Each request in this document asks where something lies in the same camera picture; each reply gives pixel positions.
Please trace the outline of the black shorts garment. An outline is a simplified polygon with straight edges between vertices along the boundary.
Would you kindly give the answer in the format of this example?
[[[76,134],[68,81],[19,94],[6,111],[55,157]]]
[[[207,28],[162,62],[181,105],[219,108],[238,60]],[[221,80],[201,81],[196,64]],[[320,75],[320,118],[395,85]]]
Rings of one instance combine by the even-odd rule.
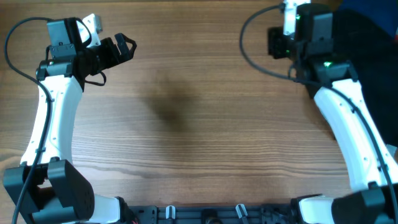
[[[397,146],[397,43],[372,20],[344,9],[333,13],[337,54],[351,60],[369,113],[386,144]]]

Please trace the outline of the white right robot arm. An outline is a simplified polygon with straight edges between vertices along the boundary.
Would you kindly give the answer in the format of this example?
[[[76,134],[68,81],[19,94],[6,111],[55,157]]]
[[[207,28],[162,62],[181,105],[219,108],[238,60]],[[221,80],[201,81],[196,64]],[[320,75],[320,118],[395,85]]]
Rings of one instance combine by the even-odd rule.
[[[352,192],[297,202],[302,223],[396,223],[397,164],[368,110],[354,64],[365,48],[353,29],[337,31],[337,15],[310,1],[284,1],[280,27],[268,31],[269,54],[289,58],[333,132]]]

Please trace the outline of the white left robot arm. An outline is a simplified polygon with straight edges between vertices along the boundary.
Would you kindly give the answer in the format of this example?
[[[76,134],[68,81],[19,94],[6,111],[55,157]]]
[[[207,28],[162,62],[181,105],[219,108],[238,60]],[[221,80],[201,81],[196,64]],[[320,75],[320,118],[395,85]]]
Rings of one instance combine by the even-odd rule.
[[[3,185],[15,203],[13,217],[27,223],[138,223],[121,197],[94,193],[72,162],[75,115],[88,76],[134,56],[136,42],[122,33],[100,39],[101,19],[47,19],[50,44],[33,82],[39,104],[29,145]]]

